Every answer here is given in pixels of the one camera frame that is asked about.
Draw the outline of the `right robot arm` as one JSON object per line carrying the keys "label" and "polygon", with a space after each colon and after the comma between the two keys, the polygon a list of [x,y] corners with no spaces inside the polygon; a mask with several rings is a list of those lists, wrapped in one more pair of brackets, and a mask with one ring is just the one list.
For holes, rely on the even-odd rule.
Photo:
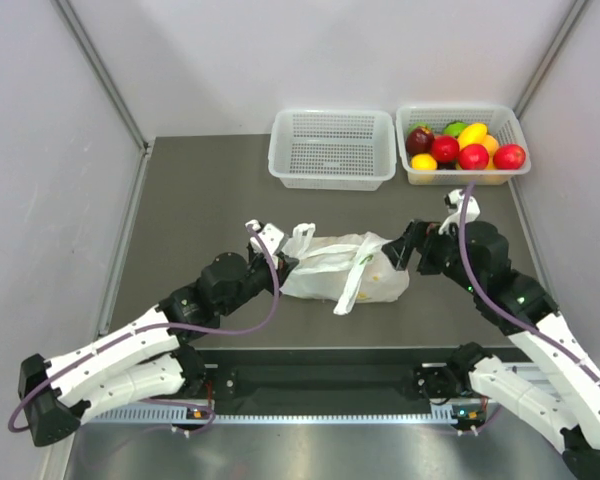
{"label": "right robot arm", "polygon": [[525,353],[556,393],[506,369],[476,343],[458,347],[449,358],[449,388],[495,400],[548,441],[576,478],[600,479],[600,369],[549,293],[512,267],[509,242],[497,228],[474,221],[444,230],[414,220],[382,251],[398,270],[418,253],[418,273],[442,274],[470,293],[480,315]]}

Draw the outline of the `white plastic bag with fruit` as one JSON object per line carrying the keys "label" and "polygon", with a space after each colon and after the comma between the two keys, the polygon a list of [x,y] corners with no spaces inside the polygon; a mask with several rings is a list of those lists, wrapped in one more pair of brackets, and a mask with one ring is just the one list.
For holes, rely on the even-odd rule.
{"label": "white plastic bag with fruit", "polygon": [[281,292],[287,296],[335,303],[333,313],[349,314],[357,303],[394,302],[409,286],[409,273],[395,269],[379,235],[317,237],[313,223],[294,227],[283,252],[298,260]]}

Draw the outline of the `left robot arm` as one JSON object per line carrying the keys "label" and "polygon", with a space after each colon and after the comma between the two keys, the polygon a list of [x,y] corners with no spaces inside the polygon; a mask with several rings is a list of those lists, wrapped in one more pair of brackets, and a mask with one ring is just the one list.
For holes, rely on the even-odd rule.
{"label": "left robot arm", "polygon": [[299,261],[222,253],[200,277],[125,327],[64,355],[34,354],[20,368],[25,431],[53,445],[107,410],[152,397],[196,396],[206,387],[193,339],[220,332],[220,321],[263,291],[273,297]]}

